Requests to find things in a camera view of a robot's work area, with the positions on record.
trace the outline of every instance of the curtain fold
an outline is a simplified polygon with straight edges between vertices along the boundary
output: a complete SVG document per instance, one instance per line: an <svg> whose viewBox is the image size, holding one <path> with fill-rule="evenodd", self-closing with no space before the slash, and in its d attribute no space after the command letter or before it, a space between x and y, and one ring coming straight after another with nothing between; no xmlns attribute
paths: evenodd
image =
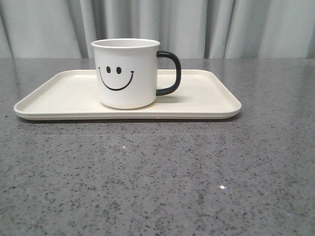
<svg viewBox="0 0 315 236"><path fill-rule="evenodd" d="M0 58L93 58L149 38L179 58L315 56L315 0L1 0Z"/></svg>

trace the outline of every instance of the tray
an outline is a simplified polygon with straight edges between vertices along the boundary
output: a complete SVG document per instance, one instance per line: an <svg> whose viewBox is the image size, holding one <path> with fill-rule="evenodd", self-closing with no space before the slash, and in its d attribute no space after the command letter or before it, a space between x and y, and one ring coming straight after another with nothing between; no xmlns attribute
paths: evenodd
<svg viewBox="0 0 315 236"><path fill-rule="evenodd" d="M157 74L158 89L174 82L175 70L158 70ZM174 93L139 109L113 109L99 102L95 70L61 72L14 106L18 116L29 120L225 119L240 109L233 94L205 70L182 70L181 84Z"/></svg>

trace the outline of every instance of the black curved smile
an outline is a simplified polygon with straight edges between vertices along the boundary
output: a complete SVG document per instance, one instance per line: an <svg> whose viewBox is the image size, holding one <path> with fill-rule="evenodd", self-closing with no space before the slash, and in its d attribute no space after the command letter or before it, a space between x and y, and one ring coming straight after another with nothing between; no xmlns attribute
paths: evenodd
<svg viewBox="0 0 315 236"><path fill-rule="evenodd" d="M102 74L101 74L101 72L100 72L100 67L98 68L98 70L99 70L99 75L100 75L100 78L101 78L103 84L105 85L105 87L107 87L108 89L110 89L110 90L112 90L112 91L120 91L120 90L123 90L123 89L127 88L127 86L130 85L130 83L131 83L131 81L132 81L132 78L133 78L133 74L134 74L134 71L132 70L132 71L131 71L130 80L128 81L128 83L127 83L125 86L123 86L123 87L121 87L121 88L111 88L111 87L109 87L108 85L106 85L106 83L104 82L104 80L103 80L103 78L102 78Z"/></svg>

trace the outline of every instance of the mug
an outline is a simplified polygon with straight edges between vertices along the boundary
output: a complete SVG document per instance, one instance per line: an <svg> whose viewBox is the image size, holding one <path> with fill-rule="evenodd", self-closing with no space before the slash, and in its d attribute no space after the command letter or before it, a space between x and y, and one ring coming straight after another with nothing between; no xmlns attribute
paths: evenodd
<svg viewBox="0 0 315 236"><path fill-rule="evenodd" d="M103 39L92 42L100 101L118 109L141 108L157 96L174 92L181 82L181 64L171 52L158 51L160 42L140 38ZM174 61L175 83L157 89L157 57Z"/></svg>

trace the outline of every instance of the black handle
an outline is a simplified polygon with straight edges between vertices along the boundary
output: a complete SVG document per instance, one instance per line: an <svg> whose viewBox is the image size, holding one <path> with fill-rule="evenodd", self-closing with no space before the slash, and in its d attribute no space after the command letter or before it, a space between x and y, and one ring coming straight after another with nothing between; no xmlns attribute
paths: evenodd
<svg viewBox="0 0 315 236"><path fill-rule="evenodd" d="M178 88L179 84L181 83L182 68L181 68L181 63L179 62L178 57L175 54L171 53L171 52L158 51L157 52L157 57L158 58L170 58L175 63L175 67L176 67L176 81L175 81L175 84L173 84L171 87L162 88L162 89L158 89L157 90L157 96L162 96L162 95L170 94L170 93L174 92Z"/></svg>

